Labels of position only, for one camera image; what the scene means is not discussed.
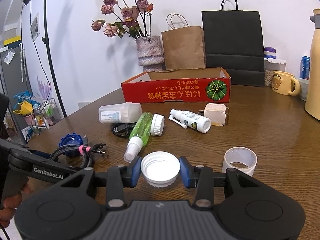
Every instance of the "green liquid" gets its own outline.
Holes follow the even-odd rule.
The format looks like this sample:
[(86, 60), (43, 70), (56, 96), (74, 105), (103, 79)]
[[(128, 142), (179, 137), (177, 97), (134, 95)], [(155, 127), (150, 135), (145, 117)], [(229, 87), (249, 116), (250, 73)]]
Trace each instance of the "green liquid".
[(131, 134), (130, 139), (134, 136), (141, 138), (143, 141), (143, 146), (145, 146), (148, 142), (150, 132), (151, 132), (151, 124), (152, 124), (153, 114), (150, 112), (144, 112), (139, 120), (137, 121), (136, 125), (134, 126)]

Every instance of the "light stand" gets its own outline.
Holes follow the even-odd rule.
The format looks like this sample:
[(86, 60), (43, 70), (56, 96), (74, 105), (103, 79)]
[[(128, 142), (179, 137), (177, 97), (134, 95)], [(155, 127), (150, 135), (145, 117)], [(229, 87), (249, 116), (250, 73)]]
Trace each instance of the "light stand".
[[(27, 5), (30, 0), (22, 0), (22, 2)], [(54, 88), (56, 90), (56, 94), (57, 94), (57, 98), (63, 113), (63, 117), (66, 118), (67, 117), (67, 113), (66, 110), (64, 108), (63, 102), (62, 102), (62, 98), (60, 95), (60, 91), (59, 91), (59, 87), (57, 84), (57, 79), (54, 73), (54, 69), (53, 69), (53, 64), (52, 64), (52, 58), (51, 58), (51, 52), (50, 52), (50, 45), (49, 45), (49, 37), (48, 37), (48, 26), (47, 26), (47, 0), (43, 0), (43, 14), (44, 14), (44, 38), (42, 38), (42, 41), (44, 42), (46, 49), (47, 49), (47, 55), (48, 55), (48, 61), (49, 61), (49, 67), (50, 67), (50, 72), (51, 72), (51, 76), (52, 76), (52, 81), (53, 81), (53, 85)]]

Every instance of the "finger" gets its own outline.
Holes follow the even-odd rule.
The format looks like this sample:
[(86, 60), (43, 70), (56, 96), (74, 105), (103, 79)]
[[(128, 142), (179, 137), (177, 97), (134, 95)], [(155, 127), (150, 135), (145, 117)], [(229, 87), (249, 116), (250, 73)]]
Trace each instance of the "finger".
[(17, 208), (22, 202), (22, 194), (19, 192), (13, 197), (8, 197), (3, 201), (4, 208)]
[(9, 226), (9, 224), (10, 224), (10, 221), (1, 221), (1, 220), (0, 220), (0, 223), (2, 224), (2, 226), (3, 226), (4, 228), (7, 228), (7, 227)]
[(16, 210), (13, 208), (5, 208), (1, 210), (0, 221), (10, 221), (13, 218), (15, 212)]
[(30, 185), (27, 183), (26, 185), (23, 186), (21, 191), (24, 193), (30, 194), (32, 192), (32, 189), (31, 189)]

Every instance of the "yellow mug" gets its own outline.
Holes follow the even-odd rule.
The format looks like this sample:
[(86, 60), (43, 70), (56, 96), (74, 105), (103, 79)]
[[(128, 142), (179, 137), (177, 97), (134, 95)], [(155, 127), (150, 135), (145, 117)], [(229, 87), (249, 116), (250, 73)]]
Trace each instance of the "yellow mug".
[(300, 83), (294, 75), (283, 72), (273, 71), (272, 90), (282, 95), (297, 96), (301, 91)]

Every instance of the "wood grain surface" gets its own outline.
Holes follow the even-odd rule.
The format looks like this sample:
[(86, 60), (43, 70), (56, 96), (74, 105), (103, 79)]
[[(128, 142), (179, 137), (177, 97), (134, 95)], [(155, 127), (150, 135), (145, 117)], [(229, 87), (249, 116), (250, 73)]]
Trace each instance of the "wood grain surface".
[[(114, 136), (110, 125), (101, 124), (98, 109), (103, 105), (124, 102), (121, 90), (116, 90), (65, 118), (29, 143), (31, 148), (52, 152), (64, 135), (87, 135), (89, 143), (105, 142), (109, 157), (95, 162), (96, 172), (106, 171), (123, 159), (128, 140)], [(142, 110), (166, 117), (161, 137), (150, 136), (140, 155), (166, 151), (177, 157), (186, 156), (192, 165), (204, 164), (221, 171), (223, 155), (231, 147), (244, 146), (258, 156), (253, 177), (297, 200), (306, 212), (306, 223), (299, 240), (320, 239), (320, 123), (304, 110), (298, 97), (274, 93), (264, 87), (231, 87), (229, 124), (212, 126), (202, 134), (191, 128), (183, 129), (168, 120), (170, 110), (189, 110), (197, 113), (206, 103), (167, 102), (142, 104)], [(30, 180), (35, 191), (48, 184)], [(125, 189), (127, 202), (131, 200), (193, 201), (195, 190), (185, 189), (178, 176), (169, 187), (158, 189), (140, 176), (135, 189)], [(96, 200), (104, 203), (105, 189), (100, 188)], [(224, 199), (223, 189), (215, 188), (215, 203)]]

